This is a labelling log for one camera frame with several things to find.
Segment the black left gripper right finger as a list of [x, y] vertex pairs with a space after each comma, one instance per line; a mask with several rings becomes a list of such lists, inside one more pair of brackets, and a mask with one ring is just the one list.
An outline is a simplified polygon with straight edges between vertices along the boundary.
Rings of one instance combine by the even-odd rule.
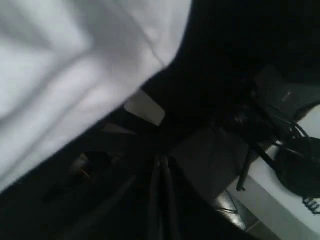
[[254, 240], [221, 216], [195, 190], [173, 156], [161, 159], [173, 240]]

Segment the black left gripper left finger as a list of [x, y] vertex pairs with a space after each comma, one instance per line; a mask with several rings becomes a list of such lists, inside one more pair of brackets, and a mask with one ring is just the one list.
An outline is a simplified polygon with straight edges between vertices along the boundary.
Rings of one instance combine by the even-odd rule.
[[62, 235], [64, 240], [158, 240], [160, 163], [153, 157], [142, 172]]

